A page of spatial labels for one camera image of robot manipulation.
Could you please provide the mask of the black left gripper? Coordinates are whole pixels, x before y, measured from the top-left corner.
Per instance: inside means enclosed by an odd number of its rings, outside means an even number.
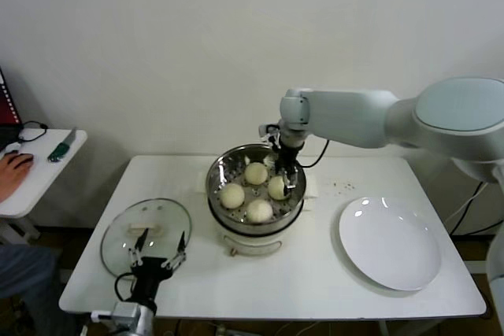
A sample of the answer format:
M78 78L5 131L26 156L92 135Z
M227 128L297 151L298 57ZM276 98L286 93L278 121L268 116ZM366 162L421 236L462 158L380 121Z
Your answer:
M129 266L135 277L132 302L147 308L157 308L155 299L158 287L161 282L170 279L173 269L178 269L187 258L185 232L180 236L176 254L170 260L161 257L143 257L142 251L147 236L148 229L145 228L134 246L128 249Z

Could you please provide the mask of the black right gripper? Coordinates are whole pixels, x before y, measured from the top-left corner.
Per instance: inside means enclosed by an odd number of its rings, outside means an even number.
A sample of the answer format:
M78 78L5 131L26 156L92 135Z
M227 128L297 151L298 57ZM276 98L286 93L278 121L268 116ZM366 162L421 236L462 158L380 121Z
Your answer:
M283 194L290 196L298 184L298 172L295 171L300 148L281 145L274 164L276 175L282 176Z

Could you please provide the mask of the person's bare hand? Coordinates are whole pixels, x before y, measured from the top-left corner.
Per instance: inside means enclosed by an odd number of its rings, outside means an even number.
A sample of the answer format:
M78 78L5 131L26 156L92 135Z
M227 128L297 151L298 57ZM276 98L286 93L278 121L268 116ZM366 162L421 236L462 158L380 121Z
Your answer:
M0 162L0 202L7 200L28 176L34 157L28 153L13 151Z

